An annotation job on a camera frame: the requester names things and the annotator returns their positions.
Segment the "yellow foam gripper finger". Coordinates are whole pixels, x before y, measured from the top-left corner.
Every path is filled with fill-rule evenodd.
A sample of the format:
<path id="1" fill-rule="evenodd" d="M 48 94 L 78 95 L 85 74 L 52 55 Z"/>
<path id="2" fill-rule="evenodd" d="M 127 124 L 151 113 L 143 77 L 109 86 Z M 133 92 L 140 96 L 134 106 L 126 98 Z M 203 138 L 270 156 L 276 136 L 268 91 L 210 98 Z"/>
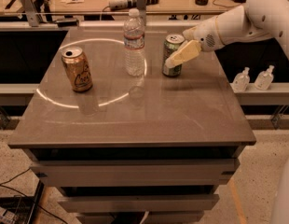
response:
<path id="1" fill-rule="evenodd" d="M 200 55 L 201 44 L 197 40 L 190 40 L 184 42 L 181 47 L 175 51 L 165 61 L 165 65 L 168 68 L 174 68 L 175 66 L 188 62 Z"/>
<path id="2" fill-rule="evenodd" d="M 183 31 L 183 36 L 186 40 L 196 39 L 196 28 L 192 27 Z"/>

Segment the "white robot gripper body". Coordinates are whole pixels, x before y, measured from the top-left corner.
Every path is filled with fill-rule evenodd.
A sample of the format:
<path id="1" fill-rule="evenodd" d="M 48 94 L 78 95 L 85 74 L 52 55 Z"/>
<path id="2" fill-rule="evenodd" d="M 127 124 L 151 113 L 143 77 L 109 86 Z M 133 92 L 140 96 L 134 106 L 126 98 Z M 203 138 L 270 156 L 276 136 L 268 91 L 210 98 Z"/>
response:
<path id="1" fill-rule="evenodd" d="M 216 17 L 212 17 L 195 26 L 192 36 L 200 42 L 203 51 L 214 51 L 224 46 L 216 26 Z"/>

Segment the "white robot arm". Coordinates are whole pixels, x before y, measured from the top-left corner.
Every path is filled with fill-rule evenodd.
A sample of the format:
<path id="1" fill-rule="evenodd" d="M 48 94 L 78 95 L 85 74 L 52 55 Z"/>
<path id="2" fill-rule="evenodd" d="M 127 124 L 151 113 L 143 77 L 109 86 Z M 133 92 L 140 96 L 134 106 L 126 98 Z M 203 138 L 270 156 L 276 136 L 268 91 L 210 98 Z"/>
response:
<path id="1" fill-rule="evenodd" d="M 289 0 L 246 0 L 183 31 L 186 41 L 165 62 L 168 68 L 190 61 L 201 52 L 236 42 L 276 39 L 289 61 Z"/>

